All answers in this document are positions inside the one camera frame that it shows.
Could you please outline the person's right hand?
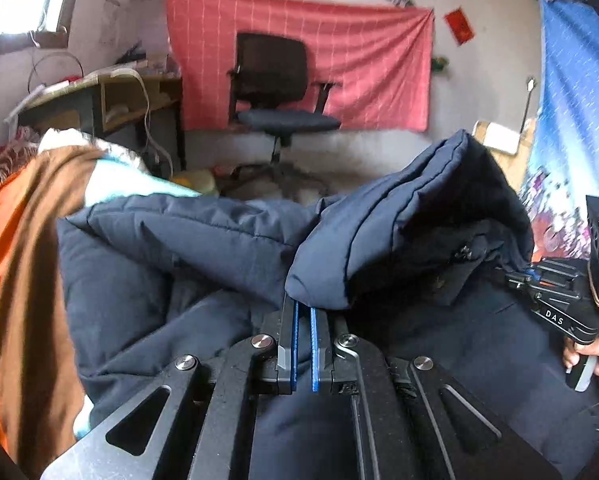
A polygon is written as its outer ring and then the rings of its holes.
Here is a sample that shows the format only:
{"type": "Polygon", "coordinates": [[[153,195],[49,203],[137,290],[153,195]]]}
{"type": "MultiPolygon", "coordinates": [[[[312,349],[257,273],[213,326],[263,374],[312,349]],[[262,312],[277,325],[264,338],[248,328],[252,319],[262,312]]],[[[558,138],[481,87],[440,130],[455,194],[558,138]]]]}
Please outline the person's right hand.
{"type": "Polygon", "coordinates": [[[577,344],[569,338],[564,339],[563,364],[568,372],[578,364],[583,356],[596,356],[598,358],[595,376],[599,377],[599,337],[587,346],[577,344]]]}

